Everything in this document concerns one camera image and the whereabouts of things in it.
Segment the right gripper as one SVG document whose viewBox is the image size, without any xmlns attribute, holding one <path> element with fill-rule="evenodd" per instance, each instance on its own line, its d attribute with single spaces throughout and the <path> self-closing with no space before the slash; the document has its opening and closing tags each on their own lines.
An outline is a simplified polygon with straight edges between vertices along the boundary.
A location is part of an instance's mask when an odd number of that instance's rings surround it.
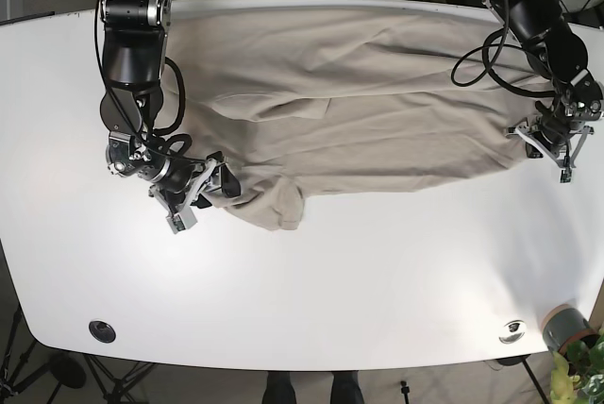
<svg viewBox="0 0 604 404">
<path fill-rule="evenodd" d="M 178 234 L 197 223 L 195 209 L 206 209 L 212 203 L 205 194 L 221 194 L 232 199 L 242 194 L 240 181 L 231 173 L 222 151 L 207 159 L 217 161 L 210 177 L 200 186 L 192 181 L 203 166 L 184 160 L 178 154 L 153 152 L 131 135 L 109 135 L 106 161 L 109 171 L 119 177 L 139 177 L 151 184 L 149 195 L 166 209 L 166 221 Z"/>
</svg>

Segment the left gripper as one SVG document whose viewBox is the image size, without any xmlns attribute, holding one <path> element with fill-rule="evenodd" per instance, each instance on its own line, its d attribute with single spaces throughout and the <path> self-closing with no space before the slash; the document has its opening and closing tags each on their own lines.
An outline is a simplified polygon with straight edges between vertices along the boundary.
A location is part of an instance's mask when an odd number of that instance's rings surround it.
<svg viewBox="0 0 604 404">
<path fill-rule="evenodd" d="M 561 170 L 560 183 L 573 179 L 575 161 L 585 144 L 570 140 L 587 122 L 597 121 L 603 113 L 603 93 L 529 93 L 535 99 L 539 116 L 531 124 L 524 118 L 506 127 L 507 138 L 518 138 L 524 144 L 529 160 L 548 157 Z"/>
</svg>

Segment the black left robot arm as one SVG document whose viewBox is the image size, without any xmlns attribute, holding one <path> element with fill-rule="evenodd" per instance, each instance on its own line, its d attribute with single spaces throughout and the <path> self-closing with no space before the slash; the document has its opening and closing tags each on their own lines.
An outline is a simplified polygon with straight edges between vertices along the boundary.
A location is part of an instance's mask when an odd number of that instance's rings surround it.
<svg viewBox="0 0 604 404">
<path fill-rule="evenodd" d="M 560 0 L 480 0 L 501 22 L 478 47 L 482 76 L 489 76 L 506 91 L 534 100 L 537 113 L 506 130 L 526 145 L 530 159 L 548 158 L 561 171 L 560 181 L 568 183 L 576 159 L 593 122 L 603 116 L 603 87 L 588 69 L 588 50 L 562 14 Z M 495 63 L 507 39 L 522 51 L 531 69 L 548 80 L 548 91 L 529 91 L 505 81 Z"/>
</svg>

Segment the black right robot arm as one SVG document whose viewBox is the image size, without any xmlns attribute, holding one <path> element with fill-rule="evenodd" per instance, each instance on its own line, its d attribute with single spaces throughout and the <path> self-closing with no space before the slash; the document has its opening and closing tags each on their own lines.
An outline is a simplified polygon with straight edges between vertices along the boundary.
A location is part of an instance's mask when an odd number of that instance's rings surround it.
<svg viewBox="0 0 604 404">
<path fill-rule="evenodd" d="M 241 193 L 217 151 L 187 156 L 193 140 L 179 132 L 186 109 L 183 75 L 166 57 L 172 0 L 97 0 L 94 48 L 105 87 L 100 116 L 109 131 L 106 160 L 119 177 L 139 177 L 166 210 L 174 233 L 193 227 L 207 193 Z"/>
</svg>

